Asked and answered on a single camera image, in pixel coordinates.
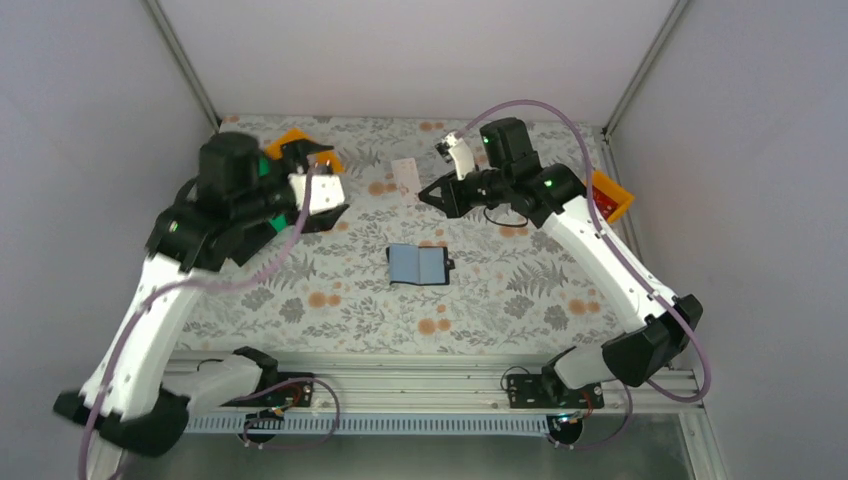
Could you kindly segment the black card holder wallet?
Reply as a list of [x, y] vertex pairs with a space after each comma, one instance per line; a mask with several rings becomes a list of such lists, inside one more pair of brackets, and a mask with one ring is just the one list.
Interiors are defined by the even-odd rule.
[[392, 243], [386, 248], [390, 285], [445, 286], [456, 268], [446, 247]]

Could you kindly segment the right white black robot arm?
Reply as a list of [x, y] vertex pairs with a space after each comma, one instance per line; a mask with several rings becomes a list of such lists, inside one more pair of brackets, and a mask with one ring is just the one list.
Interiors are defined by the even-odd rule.
[[630, 387], [647, 383], [686, 348], [687, 333], [704, 312], [701, 302], [676, 294], [649, 272], [598, 216], [569, 167], [542, 164], [523, 121], [496, 120], [480, 133], [488, 168], [477, 166], [470, 146], [451, 132], [435, 148], [454, 170], [421, 190], [420, 200], [449, 218], [475, 207], [509, 205], [561, 244], [606, 297], [622, 334], [557, 356], [552, 370], [561, 384], [577, 390], [610, 380]]

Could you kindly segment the white floral credit card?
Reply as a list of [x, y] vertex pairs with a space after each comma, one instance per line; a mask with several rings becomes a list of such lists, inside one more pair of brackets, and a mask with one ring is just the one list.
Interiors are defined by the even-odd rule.
[[402, 196], [416, 195], [421, 190], [420, 176], [415, 158], [391, 161], [392, 173]]

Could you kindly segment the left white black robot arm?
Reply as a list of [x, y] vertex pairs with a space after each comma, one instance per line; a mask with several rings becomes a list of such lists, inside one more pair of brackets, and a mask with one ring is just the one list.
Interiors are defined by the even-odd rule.
[[54, 412], [87, 436], [144, 457], [169, 451], [189, 421], [231, 402], [283, 403], [278, 363], [241, 347], [183, 380], [165, 369], [192, 309], [205, 293], [265, 281], [275, 259], [250, 277], [224, 280], [280, 232], [291, 250], [306, 232], [330, 228], [346, 210], [340, 178], [319, 164], [327, 146], [307, 138], [267, 154], [252, 135], [217, 133], [198, 153], [196, 175], [162, 211], [145, 245], [135, 296], [100, 365], [78, 390], [58, 395]]

